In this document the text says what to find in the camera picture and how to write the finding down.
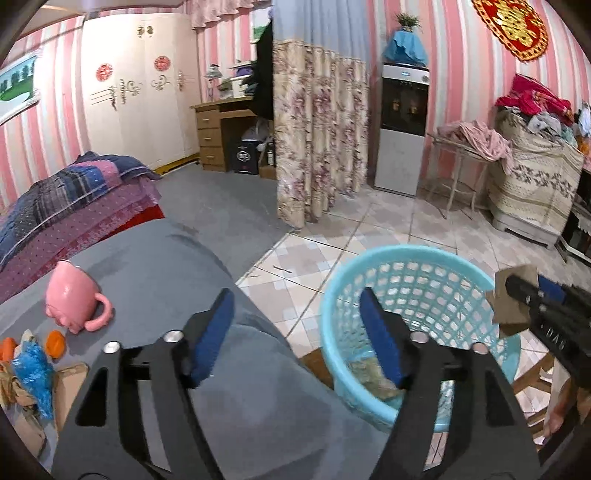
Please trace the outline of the person's right hand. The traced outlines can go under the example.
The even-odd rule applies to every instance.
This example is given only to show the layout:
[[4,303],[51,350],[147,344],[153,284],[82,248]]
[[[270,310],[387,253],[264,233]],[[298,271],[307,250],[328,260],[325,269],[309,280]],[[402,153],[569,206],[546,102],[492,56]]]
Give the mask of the person's right hand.
[[543,437],[549,439],[564,423],[566,415],[573,406],[578,405],[583,398],[579,387],[569,378],[562,386],[557,402],[545,421]]

